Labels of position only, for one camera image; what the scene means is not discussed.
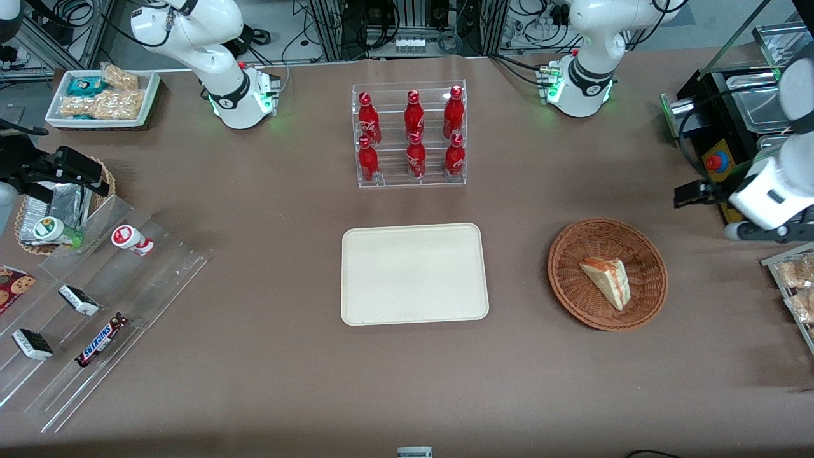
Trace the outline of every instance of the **brown table surface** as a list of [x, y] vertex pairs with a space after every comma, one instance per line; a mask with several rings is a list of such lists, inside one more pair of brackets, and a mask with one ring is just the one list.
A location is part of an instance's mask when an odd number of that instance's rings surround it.
[[[123, 198], [211, 261], [62, 431], [0, 412], [2, 454], [810, 456], [812, 357], [758, 263], [787, 247], [727, 241], [715, 209], [672, 208], [695, 177], [659, 94], [713, 51], [631, 53], [588, 119], [488, 59], [448, 57], [295, 68], [278, 116], [246, 131], [212, 115], [193, 73], [162, 74], [149, 132], [51, 130], [42, 149], [104, 159]], [[468, 184], [358, 189], [351, 85], [457, 78]], [[634, 332], [577, 322], [545, 276], [558, 231], [596, 216], [638, 227], [667, 264], [667, 303]], [[442, 222], [483, 233], [488, 316], [344, 324], [343, 233]], [[34, 268], [12, 233], [3, 262]]]

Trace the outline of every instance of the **sandwich slice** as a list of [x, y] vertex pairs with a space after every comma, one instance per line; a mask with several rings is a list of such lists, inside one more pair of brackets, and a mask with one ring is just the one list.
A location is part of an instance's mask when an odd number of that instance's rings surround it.
[[616, 310], [624, 310], [630, 302], [630, 284], [620, 259], [586, 258], [580, 267]]

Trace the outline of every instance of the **red emergency stop button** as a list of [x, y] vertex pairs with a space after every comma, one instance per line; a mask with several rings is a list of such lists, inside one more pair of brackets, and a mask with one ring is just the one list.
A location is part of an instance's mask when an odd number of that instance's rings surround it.
[[729, 158], [725, 152], [718, 151], [710, 155], [704, 162], [704, 165], [707, 167], [707, 170], [720, 174], [725, 172], [729, 167]]

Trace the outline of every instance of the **wicker basket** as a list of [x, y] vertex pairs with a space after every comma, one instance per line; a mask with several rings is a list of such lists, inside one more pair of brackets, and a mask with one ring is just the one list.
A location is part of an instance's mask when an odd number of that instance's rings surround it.
[[[93, 194], [90, 198], [90, 211], [88, 214], [93, 214], [96, 209], [102, 206], [102, 203], [110, 197], [116, 194], [116, 179], [113, 178], [113, 175], [110, 173], [110, 170], [105, 167], [104, 162], [101, 162], [99, 159], [91, 156], [90, 159], [98, 162], [102, 165], [102, 173], [104, 175], [104, 181], [110, 185], [110, 192], [107, 196], [102, 197], [99, 194]], [[48, 244], [48, 245], [38, 245], [38, 246], [30, 246], [20, 242], [20, 228], [23, 226], [23, 215], [25, 214], [25, 202], [28, 199], [28, 196], [23, 199], [23, 204], [20, 206], [20, 210], [17, 212], [17, 217], [14, 221], [14, 234], [17, 237], [17, 244], [20, 245], [25, 251], [36, 254], [38, 256], [48, 256], [54, 252], [54, 250], [59, 247], [57, 244]]]
[[[592, 256], [619, 258], [630, 283], [630, 302], [616, 310], [582, 271]], [[583, 219], [559, 233], [549, 251], [554, 294], [577, 319], [604, 331], [638, 328], [661, 310], [667, 297], [667, 269], [659, 251], [636, 228], [609, 218]]]

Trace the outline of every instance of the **coca-cola bottle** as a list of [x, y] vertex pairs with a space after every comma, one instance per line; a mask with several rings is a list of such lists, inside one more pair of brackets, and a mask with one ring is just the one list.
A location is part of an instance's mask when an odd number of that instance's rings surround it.
[[448, 139], [450, 135], [461, 132], [463, 127], [463, 113], [465, 108], [463, 106], [463, 88], [460, 86], [453, 86], [449, 90], [449, 100], [447, 106], [444, 108], [444, 138]]
[[450, 181], [457, 181], [463, 175], [463, 166], [466, 163], [466, 152], [463, 149], [463, 135], [453, 134], [449, 139], [449, 148], [444, 158], [444, 176]]
[[382, 128], [379, 126], [379, 112], [376, 111], [370, 101], [370, 93], [359, 94], [359, 126], [361, 132], [370, 138], [373, 143], [382, 142]]
[[407, 109], [405, 110], [405, 136], [413, 132], [424, 134], [424, 108], [418, 101], [418, 91], [411, 89], [407, 92]]
[[382, 172], [379, 171], [379, 155], [371, 146], [369, 137], [364, 135], [359, 138], [359, 166], [361, 176], [368, 183], [376, 183], [382, 179]]
[[427, 150], [421, 144], [424, 135], [417, 130], [409, 135], [407, 146], [407, 174], [411, 178], [420, 179], [427, 172]]

